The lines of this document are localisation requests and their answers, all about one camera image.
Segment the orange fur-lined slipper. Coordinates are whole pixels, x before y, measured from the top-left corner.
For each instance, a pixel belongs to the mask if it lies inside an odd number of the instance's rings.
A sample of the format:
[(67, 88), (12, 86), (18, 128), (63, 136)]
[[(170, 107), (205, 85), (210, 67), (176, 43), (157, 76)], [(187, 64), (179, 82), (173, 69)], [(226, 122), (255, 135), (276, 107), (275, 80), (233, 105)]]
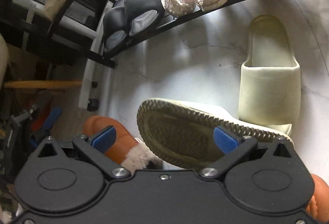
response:
[(161, 170), (163, 161), (138, 138), (133, 137), (117, 120), (100, 115), (89, 117), (84, 124), (84, 134), (92, 136), (107, 126), (116, 132), (115, 143), (106, 151), (106, 156), (134, 173), (136, 170)]

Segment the cream slide slipper upturned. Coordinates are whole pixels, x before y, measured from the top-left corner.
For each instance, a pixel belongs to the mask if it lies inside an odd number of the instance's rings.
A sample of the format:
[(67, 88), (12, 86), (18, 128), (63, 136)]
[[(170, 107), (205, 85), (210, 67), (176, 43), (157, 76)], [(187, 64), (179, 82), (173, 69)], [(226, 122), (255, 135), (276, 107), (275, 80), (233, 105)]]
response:
[(217, 126), (260, 142), (272, 142), (278, 136), (291, 141), (292, 132), (291, 124), (260, 126), (238, 120), (217, 105), (162, 98), (142, 102), (137, 125), (144, 143), (156, 156), (177, 167), (195, 170), (224, 156), (214, 142)]

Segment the cream slide slipper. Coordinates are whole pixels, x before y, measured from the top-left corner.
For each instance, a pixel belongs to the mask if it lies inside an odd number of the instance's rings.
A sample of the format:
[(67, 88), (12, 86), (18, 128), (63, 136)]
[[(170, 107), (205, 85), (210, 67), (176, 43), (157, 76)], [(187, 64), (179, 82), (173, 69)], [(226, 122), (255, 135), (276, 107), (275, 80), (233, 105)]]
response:
[(240, 120), (291, 135), (301, 109), (301, 67), (289, 32), (275, 16), (260, 15), (248, 29), (241, 65)]

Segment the black grey slipper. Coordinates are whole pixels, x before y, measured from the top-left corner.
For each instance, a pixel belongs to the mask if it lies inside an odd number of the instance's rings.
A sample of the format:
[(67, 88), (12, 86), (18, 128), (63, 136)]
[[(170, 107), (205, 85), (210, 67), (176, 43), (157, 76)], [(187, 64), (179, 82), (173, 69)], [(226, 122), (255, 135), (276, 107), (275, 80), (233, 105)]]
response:
[(124, 7), (114, 7), (104, 15), (103, 30), (103, 55), (112, 58), (124, 49), (128, 41), (129, 30)]
[(131, 38), (155, 28), (165, 14), (161, 0), (125, 0), (124, 8)]

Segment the black metal shoe rack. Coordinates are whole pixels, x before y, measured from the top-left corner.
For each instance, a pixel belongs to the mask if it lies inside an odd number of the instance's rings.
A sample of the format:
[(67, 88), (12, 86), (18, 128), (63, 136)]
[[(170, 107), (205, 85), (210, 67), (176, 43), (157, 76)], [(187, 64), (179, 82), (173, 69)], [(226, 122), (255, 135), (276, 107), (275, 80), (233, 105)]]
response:
[[(242, 0), (228, 0), (221, 7), (239, 1)], [(110, 68), (117, 66), (113, 60), (114, 57), (108, 58), (103, 55), (104, 47), (102, 50), (92, 50), (92, 40), (97, 37), (95, 30), (65, 16), (74, 0), (67, 0), (53, 21), (44, 15), (45, 2), (46, 0), (1, 0), (1, 24), (8, 28), (4, 33), (5, 37), (12, 43), (21, 43), (23, 35), (27, 33), (30, 36), (29, 40), (37, 47), (44, 48), (46, 45), (63, 44), (97, 63)], [(121, 52), (175, 25), (185, 23), (209, 12), (211, 11), (202, 11), (196, 5), (193, 13), (175, 18), (164, 10), (164, 16), (155, 28), (135, 38), (128, 35), (126, 46)], [(106, 13), (103, 9), (100, 9), (95, 18), (103, 23), (103, 17)]]

